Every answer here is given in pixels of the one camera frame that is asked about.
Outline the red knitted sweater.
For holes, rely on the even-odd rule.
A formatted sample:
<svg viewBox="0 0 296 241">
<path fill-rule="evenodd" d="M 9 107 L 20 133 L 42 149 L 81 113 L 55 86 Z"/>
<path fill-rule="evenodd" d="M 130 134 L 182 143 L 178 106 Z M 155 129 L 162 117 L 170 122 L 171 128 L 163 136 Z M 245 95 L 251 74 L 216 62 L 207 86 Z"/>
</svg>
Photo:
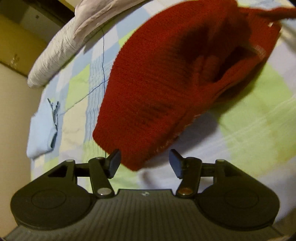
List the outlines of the red knitted sweater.
<svg viewBox="0 0 296 241">
<path fill-rule="evenodd" d="M 150 18 L 111 68 L 93 140 L 137 171 L 165 151 L 201 114 L 243 90 L 295 8 L 185 1 Z"/>
</svg>

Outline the light blue folded garment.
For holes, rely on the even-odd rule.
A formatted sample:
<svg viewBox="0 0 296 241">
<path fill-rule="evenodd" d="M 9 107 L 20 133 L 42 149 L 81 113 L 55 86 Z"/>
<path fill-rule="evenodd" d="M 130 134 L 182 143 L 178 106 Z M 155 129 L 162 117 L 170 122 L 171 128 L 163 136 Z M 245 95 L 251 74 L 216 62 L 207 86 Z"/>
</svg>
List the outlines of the light blue folded garment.
<svg viewBox="0 0 296 241">
<path fill-rule="evenodd" d="M 54 149 L 58 133 L 58 112 L 60 102 L 45 99 L 31 117 L 27 157 L 31 160 Z"/>
</svg>

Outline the checkered bed sheet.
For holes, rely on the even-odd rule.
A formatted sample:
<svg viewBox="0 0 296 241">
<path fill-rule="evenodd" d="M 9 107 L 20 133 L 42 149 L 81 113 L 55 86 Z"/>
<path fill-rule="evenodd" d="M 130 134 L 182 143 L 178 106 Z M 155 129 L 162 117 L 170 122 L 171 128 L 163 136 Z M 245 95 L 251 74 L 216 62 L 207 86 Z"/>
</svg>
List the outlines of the checkered bed sheet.
<svg viewBox="0 0 296 241">
<path fill-rule="evenodd" d="M 112 64 L 133 32 L 173 1 L 148 1 L 116 16 L 80 49 L 43 90 L 59 103 L 52 151 L 31 161 L 36 179 L 67 159 L 104 156 L 93 140 Z M 295 20 L 282 21 L 280 37 L 261 72 L 235 98 L 215 105 L 188 126 L 172 148 L 207 163 L 225 159 L 271 188 L 280 199 L 277 220 L 295 208 Z"/>
</svg>

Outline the white striped pillow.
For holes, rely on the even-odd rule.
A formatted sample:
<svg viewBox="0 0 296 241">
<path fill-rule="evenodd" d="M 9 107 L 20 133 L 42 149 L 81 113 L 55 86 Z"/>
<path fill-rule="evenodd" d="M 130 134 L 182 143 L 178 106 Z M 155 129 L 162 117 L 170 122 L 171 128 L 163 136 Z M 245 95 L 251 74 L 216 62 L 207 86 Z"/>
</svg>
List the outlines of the white striped pillow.
<svg viewBox="0 0 296 241">
<path fill-rule="evenodd" d="M 30 88 L 46 85 L 83 47 L 91 33 L 88 24 L 87 20 L 74 17 L 55 34 L 29 72 L 27 84 Z"/>
</svg>

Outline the pink folded blanket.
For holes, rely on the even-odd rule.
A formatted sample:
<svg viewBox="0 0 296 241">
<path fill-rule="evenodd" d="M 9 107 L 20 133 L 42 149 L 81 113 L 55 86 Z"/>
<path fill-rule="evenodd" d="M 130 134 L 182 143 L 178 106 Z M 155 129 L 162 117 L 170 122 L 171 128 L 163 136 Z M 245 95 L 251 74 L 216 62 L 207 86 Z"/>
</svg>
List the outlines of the pink folded blanket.
<svg viewBox="0 0 296 241">
<path fill-rule="evenodd" d="M 83 0 L 75 7 L 74 40 L 81 43 L 93 30 L 143 0 Z"/>
</svg>

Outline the wooden door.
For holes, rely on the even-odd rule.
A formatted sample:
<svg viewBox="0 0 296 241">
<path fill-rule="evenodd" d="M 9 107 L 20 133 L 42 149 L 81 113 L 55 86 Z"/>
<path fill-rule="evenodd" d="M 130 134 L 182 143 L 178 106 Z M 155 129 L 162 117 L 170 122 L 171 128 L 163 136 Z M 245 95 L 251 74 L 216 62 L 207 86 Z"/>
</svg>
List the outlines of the wooden door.
<svg viewBox="0 0 296 241">
<path fill-rule="evenodd" d="M 1 62 L 27 76 L 60 28 L 24 1 L 1 1 Z"/>
</svg>

